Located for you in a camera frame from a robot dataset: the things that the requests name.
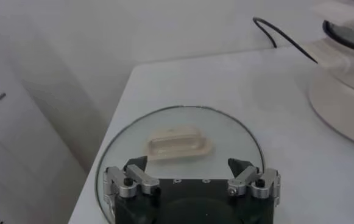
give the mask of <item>white tabletop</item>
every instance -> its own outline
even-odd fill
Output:
[[[106,223],[94,179],[107,144],[136,118],[171,105],[205,105],[244,123],[266,165],[281,173],[275,223],[354,223],[354,143],[326,126],[306,98],[324,73],[292,47],[136,67],[70,223]]]

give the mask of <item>metal bracket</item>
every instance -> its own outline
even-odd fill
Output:
[[[262,176],[251,184],[251,193],[255,198],[272,197],[274,205],[280,203],[281,176],[275,169],[266,169]]]
[[[150,177],[144,173],[138,166],[132,164],[127,166],[126,175],[141,185],[141,191],[144,194],[155,195],[159,193],[159,179]]]
[[[246,193],[246,187],[258,178],[258,170],[254,166],[248,166],[236,178],[228,180],[229,196],[240,196]]]
[[[132,198],[136,195],[137,183],[127,177],[118,167],[108,167],[104,172],[104,195],[119,195]]]

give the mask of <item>black wire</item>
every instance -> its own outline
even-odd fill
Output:
[[[302,47],[300,47],[299,44],[297,44],[294,40],[292,40],[292,38],[288,37],[287,34],[282,32],[282,30],[280,30],[275,25],[267,22],[266,20],[264,20],[262,18],[258,18],[258,17],[252,18],[252,21],[255,23],[255,25],[258,26],[259,29],[262,30],[262,32],[264,32],[264,34],[266,34],[266,36],[270,39],[270,41],[271,41],[271,43],[272,43],[274,48],[277,48],[277,44],[275,43],[275,41],[272,38],[272,36],[259,23],[263,23],[263,24],[267,25],[268,27],[270,27],[271,29],[273,29],[274,31],[276,31],[277,33],[279,33],[283,38],[285,38],[287,41],[289,41],[294,47],[296,47],[306,57],[308,57],[309,59],[311,59],[312,61],[317,63],[317,61],[312,56],[310,56],[309,53],[307,53],[307,51],[305,51]]]

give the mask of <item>glass plate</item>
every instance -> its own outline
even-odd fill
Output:
[[[102,155],[95,182],[102,212],[111,222],[108,204],[103,200],[102,173],[109,166],[120,169],[128,159],[144,156],[149,136],[158,130],[193,126],[209,139],[212,150],[201,156],[148,161],[146,173],[155,178],[229,179],[233,178],[227,160],[250,161],[264,169],[259,145],[250,131],[235,118],[208,107],[174,106],[147,114],[120,131]]]

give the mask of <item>black screw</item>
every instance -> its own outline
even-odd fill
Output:
[[[256,180],[255,185],[256,187],[260,187],[260,188],[264,187],[264,179]]]
[[[128,187],[132,186],[133,185],[133,179],[130,178],[130,177],[124,178],[124,185],[128,186]]]

